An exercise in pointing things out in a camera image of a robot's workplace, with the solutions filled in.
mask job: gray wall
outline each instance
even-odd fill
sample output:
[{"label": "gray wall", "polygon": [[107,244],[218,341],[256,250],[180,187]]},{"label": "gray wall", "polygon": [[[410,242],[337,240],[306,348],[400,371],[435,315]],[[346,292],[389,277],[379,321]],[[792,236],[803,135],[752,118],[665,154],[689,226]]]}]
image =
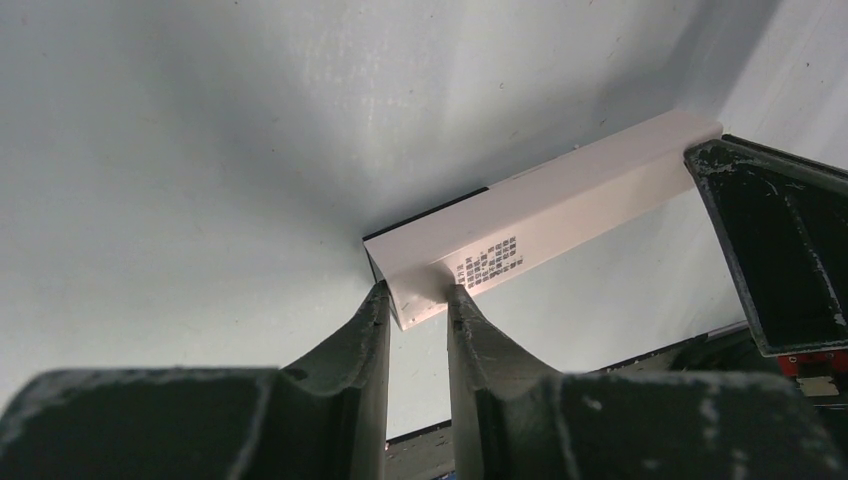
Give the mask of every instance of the gray wall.
[{"label": "gray wall", "polygon": [[[0,399],[286,364],[367,292],[364,234],[674,106],[846,166],[831,3],[5,0]],[[694,194],[479,303],[575,371],[743,318]],[[394,331],[390,437],[450,414],[444,323]]]}]

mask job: black printed pattern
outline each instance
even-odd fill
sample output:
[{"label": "black printed pattern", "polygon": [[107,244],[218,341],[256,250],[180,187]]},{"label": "black printed pattern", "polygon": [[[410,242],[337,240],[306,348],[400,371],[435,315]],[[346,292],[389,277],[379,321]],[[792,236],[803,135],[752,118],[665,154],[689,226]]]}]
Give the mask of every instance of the black printed pattern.
[{"label": "black printed pattern", "polygon": [[465,288],[474,288],[494,279],[524,263],[524,257],[516,255],[518,243],[515,237],[498,242],[480,252],[476,257],[467,257],[465,263],[456,266],[456,281]]}]

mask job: white box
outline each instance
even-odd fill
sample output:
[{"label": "white box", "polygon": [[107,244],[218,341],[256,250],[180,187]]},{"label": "white box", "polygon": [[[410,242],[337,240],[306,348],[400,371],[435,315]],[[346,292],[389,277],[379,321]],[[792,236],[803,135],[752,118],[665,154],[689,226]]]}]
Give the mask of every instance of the white box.
[{"label": "white box", "polygon": [[683,151],[720,123],[671,111],[366,237],[402,330],[447,308],[447,287],[484,292],[694,185]]}]

